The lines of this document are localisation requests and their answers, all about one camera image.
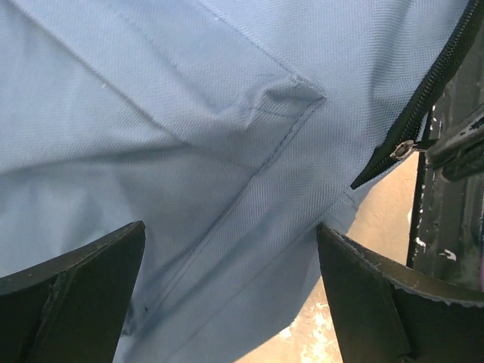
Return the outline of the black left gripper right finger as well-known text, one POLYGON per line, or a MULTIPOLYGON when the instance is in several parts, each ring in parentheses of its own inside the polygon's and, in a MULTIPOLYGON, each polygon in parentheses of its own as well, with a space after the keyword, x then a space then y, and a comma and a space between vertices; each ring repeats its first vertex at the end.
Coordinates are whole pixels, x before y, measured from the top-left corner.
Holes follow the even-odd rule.
POLYGON ((483 360, 483 294, 431 278, 319 225, 321 276, 346 363, 483 360))

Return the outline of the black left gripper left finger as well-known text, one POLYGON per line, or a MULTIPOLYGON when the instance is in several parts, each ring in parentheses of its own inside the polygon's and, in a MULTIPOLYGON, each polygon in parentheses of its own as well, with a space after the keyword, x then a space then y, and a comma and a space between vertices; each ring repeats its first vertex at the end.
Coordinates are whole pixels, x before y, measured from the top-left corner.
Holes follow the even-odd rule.
POLYGON ((1 279, 3 362, 111 362, 145 246, 133 222, 1 279))

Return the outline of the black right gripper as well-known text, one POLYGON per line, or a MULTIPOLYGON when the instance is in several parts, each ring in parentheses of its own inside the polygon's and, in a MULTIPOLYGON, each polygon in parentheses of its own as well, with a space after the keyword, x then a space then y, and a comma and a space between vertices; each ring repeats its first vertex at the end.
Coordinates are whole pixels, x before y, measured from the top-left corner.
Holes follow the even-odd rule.
POLYGON ((430 167, 448 182, 482 174, 483 106, 476 107, 440 138, 419 141, 415 150, 423 152, 430 167))

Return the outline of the blue fabric backpack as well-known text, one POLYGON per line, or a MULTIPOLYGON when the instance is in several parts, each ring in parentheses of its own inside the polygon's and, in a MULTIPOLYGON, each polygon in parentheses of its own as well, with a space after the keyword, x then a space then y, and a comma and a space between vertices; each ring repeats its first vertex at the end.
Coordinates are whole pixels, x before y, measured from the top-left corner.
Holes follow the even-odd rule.
POLYGON ((3 1, 1 273, 146 226, 117 362, 288 326, 464 1, 3 1))

